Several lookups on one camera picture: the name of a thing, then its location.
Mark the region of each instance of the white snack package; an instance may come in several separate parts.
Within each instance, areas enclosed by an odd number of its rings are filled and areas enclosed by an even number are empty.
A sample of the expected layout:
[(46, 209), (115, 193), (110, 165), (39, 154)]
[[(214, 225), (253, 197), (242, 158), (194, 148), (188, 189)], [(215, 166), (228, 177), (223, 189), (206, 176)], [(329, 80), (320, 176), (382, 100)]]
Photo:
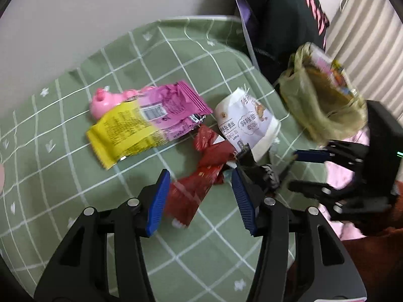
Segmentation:
[(214, 110), (218, 127), (238, 152), (249, 144), (255, 161), (269, 150), (281, 123), (242, 88), (222, 100)]

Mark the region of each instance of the gray wall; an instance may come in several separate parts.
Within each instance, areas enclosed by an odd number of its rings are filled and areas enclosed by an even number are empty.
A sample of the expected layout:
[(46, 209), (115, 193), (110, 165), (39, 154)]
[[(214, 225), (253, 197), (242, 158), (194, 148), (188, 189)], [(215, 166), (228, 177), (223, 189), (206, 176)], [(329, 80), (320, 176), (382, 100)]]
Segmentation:
[(0, 18), (0, 117), (130, 29), (234, 8), (233, 0), (12, 0)]

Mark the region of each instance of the barcode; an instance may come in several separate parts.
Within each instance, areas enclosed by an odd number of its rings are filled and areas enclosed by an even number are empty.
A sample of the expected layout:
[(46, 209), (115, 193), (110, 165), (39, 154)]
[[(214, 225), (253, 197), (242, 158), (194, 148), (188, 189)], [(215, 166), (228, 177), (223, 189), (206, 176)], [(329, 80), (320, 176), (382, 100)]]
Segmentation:
[(142, 108), (142, 113), (147, 120), (153, 120), (167, 115), (167, 112), (162, 104)]

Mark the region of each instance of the blue rubber fingertip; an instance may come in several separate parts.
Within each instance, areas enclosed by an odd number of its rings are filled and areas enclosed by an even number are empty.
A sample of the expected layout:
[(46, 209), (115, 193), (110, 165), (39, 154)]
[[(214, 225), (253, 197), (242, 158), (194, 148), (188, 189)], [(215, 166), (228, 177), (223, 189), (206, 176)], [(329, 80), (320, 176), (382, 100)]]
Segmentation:
[(154, 196), (154, 200), (148, 210), (148, 222), (146, 226), (146, 232), (148, 236), (151, 236), (160, 225), (162, 219), (162, 212), (164, 211), (166, 197), (169, 192), (169, 185), (171, 183), (171, 176), (169, 171), (164, 170), (160, 175), (156, 185), (157, 192)]
[(255, 208), (252, 205), (249, 195), (242, 183), (242, 179), (236, 169), (232, 172), (231, 184), (235, 199), (237, 200), (239, 211), (241, 212), (243, 225), (247, 230), (249, 230), (251, 235), (254, 235), (257, 231), (255, 222)]

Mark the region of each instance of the pink toy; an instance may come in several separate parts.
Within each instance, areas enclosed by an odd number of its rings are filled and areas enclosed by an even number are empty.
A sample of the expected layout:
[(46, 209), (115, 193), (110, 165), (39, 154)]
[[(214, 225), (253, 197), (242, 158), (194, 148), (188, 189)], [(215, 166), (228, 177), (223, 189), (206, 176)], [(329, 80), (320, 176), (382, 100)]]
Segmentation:
[(154, 87), (146, 86), (141, 90), (127, 90), (123, 93), (111, 93), (103, 88), (98, 88), (95, 95), (92, 97), (92, 102), (89, 107), (92, 116), (99, 120), (109, 110), (113, 109), (117, 105), (121, 104), (129, 98), (137, 96), (145, 91), (152, 90)]

